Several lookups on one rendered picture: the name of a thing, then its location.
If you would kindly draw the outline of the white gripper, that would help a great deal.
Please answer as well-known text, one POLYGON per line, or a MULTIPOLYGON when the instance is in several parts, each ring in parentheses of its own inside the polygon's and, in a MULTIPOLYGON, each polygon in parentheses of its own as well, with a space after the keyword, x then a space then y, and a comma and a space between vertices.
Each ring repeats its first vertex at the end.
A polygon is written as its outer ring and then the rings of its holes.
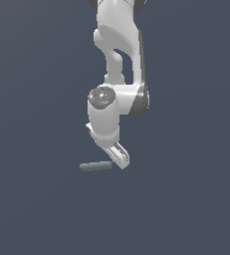
POLYGON ((86 124, 90 136, 93 138, 97 146, 99 146, 121 169, 125 169, 129 165, 129 154, 126 149, 118 143, 117 135, 114 139, 104 140, 99 139, 94 135, 94 130, 91 124, 86 124))

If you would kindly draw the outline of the small grey-green cylinder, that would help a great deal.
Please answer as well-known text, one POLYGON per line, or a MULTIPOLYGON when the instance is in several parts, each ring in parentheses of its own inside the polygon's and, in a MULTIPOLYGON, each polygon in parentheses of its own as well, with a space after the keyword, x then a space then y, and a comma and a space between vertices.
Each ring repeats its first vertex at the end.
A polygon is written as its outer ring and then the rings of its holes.
POLYGON ((113 164, 110 161, 88 162, 80 164, 81 171, 105 170, 111 169, 112 167, 113 164))

